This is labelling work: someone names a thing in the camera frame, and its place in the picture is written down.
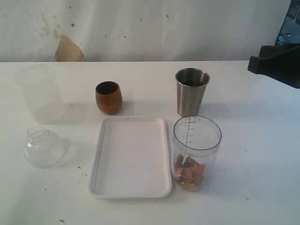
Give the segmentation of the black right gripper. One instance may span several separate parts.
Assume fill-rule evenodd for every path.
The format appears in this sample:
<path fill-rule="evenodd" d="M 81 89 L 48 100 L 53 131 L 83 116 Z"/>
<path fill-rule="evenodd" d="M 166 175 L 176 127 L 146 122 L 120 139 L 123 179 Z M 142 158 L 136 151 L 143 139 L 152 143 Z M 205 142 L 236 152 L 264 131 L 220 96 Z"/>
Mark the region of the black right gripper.
<path fill-rule="evenodd" d="M 298 89 L 300 87 L 300 45 L 264 45 L 259 56 L 250 57 L 247 70 Z"/>

